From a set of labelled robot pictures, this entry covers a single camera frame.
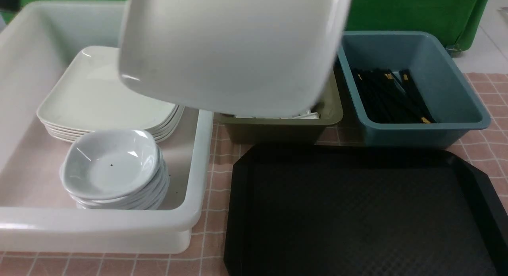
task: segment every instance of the stack of plates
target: stack of plates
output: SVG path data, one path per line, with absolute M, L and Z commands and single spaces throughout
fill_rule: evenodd
M 162 151 L 145 131 L 97 131 L 76 141 L 60 168 L 78 209 L 157 209 L 169 188 Z
M 174 132 L 184 107 L 129 90 L 117 63 L 118 48 L 91 46 L 78 53 L 37 110 L 51 136 L 74 142 L 89 132 L 125 128 L 162 142 Z

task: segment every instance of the square white plate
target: square white plate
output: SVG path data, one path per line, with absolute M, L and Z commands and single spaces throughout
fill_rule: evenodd
M 232 115 L 314 106 L 350 0 L 129 0 L 120 78 L 143 95 Z
M 117 71 L 118 48 L 91 46 L 74 58 L 37 110 L 46 124 L 81 131 L 149 129 L 176 109 L 124 86 Z

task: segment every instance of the white floor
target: white floor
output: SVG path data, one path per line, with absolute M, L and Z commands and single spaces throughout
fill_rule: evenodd
M 489 0 L 472 47 L 454 59 L 464 73 L 508 73 L 508 0 Z

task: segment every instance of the olive green bin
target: olive green bin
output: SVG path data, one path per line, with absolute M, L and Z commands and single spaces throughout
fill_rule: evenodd
M 231 141 L 236 144 L 314 143 L 325 128 L 343 118 L 341 97 L 333 73 L 312 111 L 319 113 L 319 119 L 237 119 L 232 115 L 220 114 L 218 122 L 225 125 Z

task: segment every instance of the white plastic bin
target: white plastic bin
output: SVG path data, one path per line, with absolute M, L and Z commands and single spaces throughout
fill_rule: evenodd
M 158 211 L 83 210 L 58 167 L 69 144 L 36 109 L 82 48 L 117 46 L 124 3 L 46 1 L 0 33 L 0 251 L 180 253 L 201 214 L 212 112 L 187 108 L 160 144 L 171 174 Z

